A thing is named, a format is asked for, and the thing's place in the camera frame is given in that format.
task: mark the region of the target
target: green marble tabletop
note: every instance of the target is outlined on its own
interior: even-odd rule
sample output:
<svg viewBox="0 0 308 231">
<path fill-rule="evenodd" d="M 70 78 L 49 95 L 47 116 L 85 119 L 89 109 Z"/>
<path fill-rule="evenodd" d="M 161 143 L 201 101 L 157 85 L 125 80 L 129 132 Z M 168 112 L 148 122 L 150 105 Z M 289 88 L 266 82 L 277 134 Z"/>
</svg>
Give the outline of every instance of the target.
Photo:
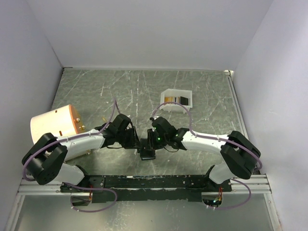
<svg viewBox="0 0 308 231">
<path fill-rule="evenodd" d="M 222 71 L 122 71 L 64 70 L 52 109 L 72 104 L 90 130 L 109 118 L 112 98 L 116 97 L 121 113 L 129 116 L 140 138 L 151 127 L 152 111 L 160 103 L 160 93 L 168 88 L 192 90 L 192 128 L 210 134 L 240 131 L 240 123 L 225 73 Z M 187 114 L 163 112 L 176 128 L 188 127 Z M 98 149 L 68 161 L 81 165 L 92 175 L 179 175 L 205 174 L 222 162 L 217 154 L 202 151 L 169 153 L 156 151 L 156 159 L 141 161 L 134 150 Z"/>
</svg>

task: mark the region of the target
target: floor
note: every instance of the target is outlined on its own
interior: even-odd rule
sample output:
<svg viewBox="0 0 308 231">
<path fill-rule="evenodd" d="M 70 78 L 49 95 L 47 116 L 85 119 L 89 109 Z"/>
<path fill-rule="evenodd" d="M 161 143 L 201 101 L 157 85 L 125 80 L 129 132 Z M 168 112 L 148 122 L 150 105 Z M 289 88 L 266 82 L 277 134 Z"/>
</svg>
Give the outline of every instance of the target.
<svg viewBox="0 0 308 231">
<path fill-rule="evenodd" d="M 164 90 L 192 90 L 192 128 L 209 134 L 228 134 L 240 130 L 227 78 L 222 71 L 121 71 L 75 70 L 66 68 L 52 109 L 72 104 L 81 114 L 87 129 L 103 124 L 108 118 L 112 98 L 116 97 L 121 113 L 128 115 L 139 137 L 146 138 L 151 127 L 152 111 L 160 103 Z M 188 127 L 183 113 L 159 111 L 176 128 Z M 205 174 L 219 155 L 201 151 L 166 150 L 156 152 L 156 159 L 141 161 L 134 150 L 94 150 L 67 163 L 79 164 L 92 175 L 177 175 Z"/>
</svg>

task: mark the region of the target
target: marble table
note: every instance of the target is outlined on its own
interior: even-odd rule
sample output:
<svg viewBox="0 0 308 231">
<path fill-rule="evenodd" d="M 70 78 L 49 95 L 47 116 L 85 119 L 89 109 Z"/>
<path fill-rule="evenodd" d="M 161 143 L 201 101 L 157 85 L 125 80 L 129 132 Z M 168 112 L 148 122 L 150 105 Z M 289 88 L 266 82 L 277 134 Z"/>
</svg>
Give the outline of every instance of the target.
<svg viewBox="0 0 308 231">
<path fill-rule="evenodd" d="M 86 129 L 109 118 L 112 98 L 116 97 L 121 113 L 129 116 L 140 138 L 146 138 L 151 127 L 152 111 L 160 103 L 164 90 L 192 90 L 192 128 L 210 134 L 240 131 L 229 82 L 222 71 L 124 71 L 75 70 L 66 68 L 52 109 L 72 104 L 80 113 Z M 163 112 L 176 128 L 188 127 L 187 114 Z M 92 175 L 178 175 L 205 174 L 222 157 L 202 151 L 170 153 L 156 151 L 156 159 L 141 161 L 135 150 L 99 149 L 68 161 L 79 164 Z"/>
</svg>

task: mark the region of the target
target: wall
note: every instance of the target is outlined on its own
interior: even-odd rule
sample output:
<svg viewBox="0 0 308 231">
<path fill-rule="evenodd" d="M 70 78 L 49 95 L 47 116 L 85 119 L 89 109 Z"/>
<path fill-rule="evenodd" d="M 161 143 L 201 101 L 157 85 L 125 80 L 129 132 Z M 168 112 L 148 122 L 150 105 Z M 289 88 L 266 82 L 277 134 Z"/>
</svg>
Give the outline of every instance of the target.
<svg viewBox="0 0 308 231">
<path fill-rule="evenodd" d="M 234 70 L 272 0 L 27 0 L 64 66 Z"/>
<path fill-rule="evenodd" d="M 275 0 L 235 71 L 284 230 L 307 230 L 308 1 Z"/>
<path fill-rule="evenodd" d="M 46 112 L 61 67 L 25 0 L 0 7 L 0 230 L 22 177 L 22 157 L 31 148 L 30 119 Z"/>
</svg>

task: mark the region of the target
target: white bin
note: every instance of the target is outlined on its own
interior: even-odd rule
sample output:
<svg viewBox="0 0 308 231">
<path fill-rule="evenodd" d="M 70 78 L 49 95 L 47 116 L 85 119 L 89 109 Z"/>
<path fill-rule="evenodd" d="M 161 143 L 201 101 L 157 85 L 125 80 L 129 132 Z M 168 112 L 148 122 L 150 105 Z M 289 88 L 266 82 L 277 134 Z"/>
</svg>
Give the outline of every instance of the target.
<svg viewBox="0 0 308 231">
<path fill-rule="evenodd" d="M 160 94 L 160 103 L 165 102 L 165 97 L 185 97 L 188 99 L 188 105 L 184 105 L 188 111 L 193 107 L 193 91 L 191 90 L 178 90 L 178 89 L 167 89 Z M 165 104 L 160 109 L 168 112 L 183 112 L 186 113 L 185 109 L 176 104 Z"/>
</svg>

